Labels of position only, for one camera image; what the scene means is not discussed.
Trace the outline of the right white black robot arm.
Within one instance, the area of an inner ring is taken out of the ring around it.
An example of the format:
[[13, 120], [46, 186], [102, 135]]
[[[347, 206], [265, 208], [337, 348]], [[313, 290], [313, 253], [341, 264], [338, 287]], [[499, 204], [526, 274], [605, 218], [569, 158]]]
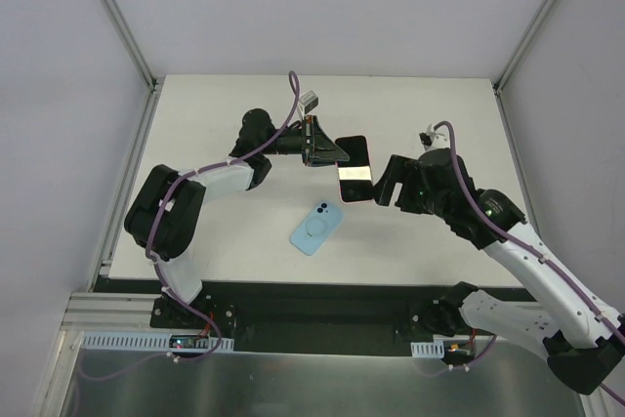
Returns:
[[581, 395], [599, 388], [623, 359], [623, 313], [582, 285], [507, 195], [476, 188], [451, 149], [430, 149], [417, 159], [392, 155], [374, 200], [442, 219], [511, 273], [544, 310], [530, 313], [461, 281], [417, 313], [424, 329], [452, 336], [473, 328], [503, 337], [545, 360]]

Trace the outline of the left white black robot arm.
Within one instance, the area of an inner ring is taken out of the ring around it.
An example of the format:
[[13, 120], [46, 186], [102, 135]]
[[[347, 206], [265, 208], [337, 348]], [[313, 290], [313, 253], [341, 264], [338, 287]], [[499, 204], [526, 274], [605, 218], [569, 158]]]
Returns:
[[251, 190], [271, 169], [271, 155], [300, 155], [307, 167], [347, 162], [345, 150], [321, 129], [317, 117], [306, 115], [277, 129], [263, 109], [247, 111], [229, 157], [198, 170], [179, 172], [164, 164], [152, 168], [125, 217], [123, 227], [144, 249], [174, 302], [173, 317], [183, 327], [213, 324], [198, 299], [202, 280], [195, 271], [192, 241], [202, 207], [217, 198]]

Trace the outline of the light blue phone case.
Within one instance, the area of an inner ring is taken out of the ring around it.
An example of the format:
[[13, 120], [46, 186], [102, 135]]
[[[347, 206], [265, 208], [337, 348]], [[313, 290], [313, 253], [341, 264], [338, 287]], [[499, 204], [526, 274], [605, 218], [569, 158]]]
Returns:
[[343, 222], [340, 207], [327, 201], [316, 204], [289, 236], [289, 242], [306, 256], [314, 255]]

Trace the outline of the metal front sheet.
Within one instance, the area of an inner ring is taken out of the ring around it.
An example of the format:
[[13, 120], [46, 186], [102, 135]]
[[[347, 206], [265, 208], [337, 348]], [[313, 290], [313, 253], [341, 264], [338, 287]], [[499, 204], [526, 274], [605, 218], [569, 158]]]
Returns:
[[64, 331], [38, 416], [605, 416], [601, 392], [579, 396], [531, 354], [489, 344], [450, 369], [426, 358], [86, 350]]

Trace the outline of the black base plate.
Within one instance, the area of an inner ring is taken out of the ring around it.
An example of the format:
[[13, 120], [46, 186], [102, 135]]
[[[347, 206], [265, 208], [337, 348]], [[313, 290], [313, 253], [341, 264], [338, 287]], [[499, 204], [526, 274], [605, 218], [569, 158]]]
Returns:
[[153, 294], [149, 325], [187, 334], [206, 327], [238, 352], [408, 356], [448, 323], [470, 333], [452, 307], [475, 286], [390, 286], [206, 281], [186, 310], [156, 280], [100, 278], [98, 293]]

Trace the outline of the right aluminium frame post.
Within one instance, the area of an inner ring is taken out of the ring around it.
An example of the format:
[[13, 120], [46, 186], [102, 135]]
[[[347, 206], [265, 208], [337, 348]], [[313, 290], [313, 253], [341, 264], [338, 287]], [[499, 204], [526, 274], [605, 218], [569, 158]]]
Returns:
[[515, 47], [510, 58], [506, 62], [501, 74], [493, 82], [493, 90], [496, 97], [500, 97], [510, 82], [513, 74], [521, 64], [522, 59], [528, 53], [531, 44], [537, 38], [541, 28], [546, 24], [549, 16], [557, 7], [560, 0], [542, 0], [529, 24], [524, 30], [520, 41]]

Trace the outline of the aluminium frame post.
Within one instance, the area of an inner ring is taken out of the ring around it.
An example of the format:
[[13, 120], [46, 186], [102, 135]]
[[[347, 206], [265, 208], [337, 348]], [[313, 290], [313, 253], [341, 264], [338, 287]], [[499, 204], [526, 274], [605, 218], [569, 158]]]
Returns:
[[529, 24], [524, 30], [520, 41], [515, 47], [510, 58], [506, 62], [501, 74], [493, 82], [493, 90], [496, 97], [500, 97], [510, 82], [513, 74], [521, 64], [522, 59], [528, 53], [531, 44], [537, 38], [541, 28], [546, 24], [549, 16], [557, 7], [560, 0], [542, 0]]
[[159, 84], [158, 77], [154, 75], [148, 65], [146, 57], [117, 0], [100, 0], [100, 2], [134, 68], [146, 87], [153, 92]]

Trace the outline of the left aluminium frame post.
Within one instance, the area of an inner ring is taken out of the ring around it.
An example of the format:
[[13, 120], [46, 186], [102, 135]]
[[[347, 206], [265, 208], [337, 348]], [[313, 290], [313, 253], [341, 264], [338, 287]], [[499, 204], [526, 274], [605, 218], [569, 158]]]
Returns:
[[159, 84], [158, 77], [154, 75], [148, 65], [146, 57], [117, 0], [100, 0], [100, 2], [134, 68], [146, 87], [153, 92]]

